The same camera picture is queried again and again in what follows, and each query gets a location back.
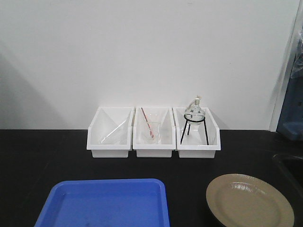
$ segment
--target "white bin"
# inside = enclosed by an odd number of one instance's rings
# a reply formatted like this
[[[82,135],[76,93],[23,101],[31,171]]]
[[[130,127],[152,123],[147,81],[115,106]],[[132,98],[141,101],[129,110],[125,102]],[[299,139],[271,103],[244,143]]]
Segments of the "white bin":
[[[205,111],[205,122],[209,145],[207,145],[206,142],[203,122],[200,125],[191,125],[189,135],[187,135],[187,124],[182,144],[180,144],[186,122],[184,118],[185,108],[173,108],[176,122],[177,151],[179,152],[179,157],[214,158],[216,150],[221,150],[219,127],[214,121],[210,110],[207,107],[202,109]]]
[[[171,157],[172,150],[176,149],[176,130],[172,109],[168,107],[143,107],[148,122],[159,123],[159,139],[156,143],[150,143],[146,135],[149,127],[141,110],[136,108],[134,118],[133,149],[137,157]]]
[[[132,149],[133,107],[99,107],[88,131],[93,157],[128,157]]]

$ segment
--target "black table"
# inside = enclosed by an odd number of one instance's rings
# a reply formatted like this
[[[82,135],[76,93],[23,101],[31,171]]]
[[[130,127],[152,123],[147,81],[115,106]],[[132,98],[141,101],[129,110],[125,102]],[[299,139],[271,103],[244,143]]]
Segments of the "black table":
[[[85,130],[0,130],[0,226],[32,227],[51,188],[61,181],[157,178],[164,182],[172,227],[221,226],[205,191],[228,173],[257,177],[291,203],[295,226],[303,226],[303,198],[273,162],[277,153],[303,156],[303,144],[268,131],[221,131],[214,159],[93,158]]]

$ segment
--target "blue tray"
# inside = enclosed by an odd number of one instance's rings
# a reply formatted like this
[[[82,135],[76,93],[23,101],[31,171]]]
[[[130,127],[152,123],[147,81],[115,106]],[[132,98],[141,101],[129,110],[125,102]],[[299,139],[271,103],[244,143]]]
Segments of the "blue tray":
[[[169,227],[165,186],[156,179],[64,181],[35,227]]]

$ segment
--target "black tripod stand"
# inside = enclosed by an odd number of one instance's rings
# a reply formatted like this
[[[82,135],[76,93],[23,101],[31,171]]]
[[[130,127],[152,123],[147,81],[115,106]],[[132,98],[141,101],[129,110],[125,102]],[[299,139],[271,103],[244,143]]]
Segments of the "black tripod stand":
[[[182,137],[181,137],[181,142],[180,142],[180,144],[182,144],[182,140],[183,140],[184,133],[185,133],[185,130],[186,130],[187,122],[194,122],[194,123],[204,122],[206,142],[207,142],[207,144],[209,145],[209,143],[208,143],[208,136],[207,136],[207,129],[206,129],[206,123],[205,123],[205,118],[204,118],[203,120],[200,120],[200,121],[189,120],[189,119],[187,119],[187,118],[185,117],[185,115],[184,115],[184,118],[185,118],[186,122],[185,122],[185,126],[184,126],[184,129],[183,129],[183,133],[182,133]],[[189,130],[190,130],[190,125],[188,126],[187,135],[189,135]]]

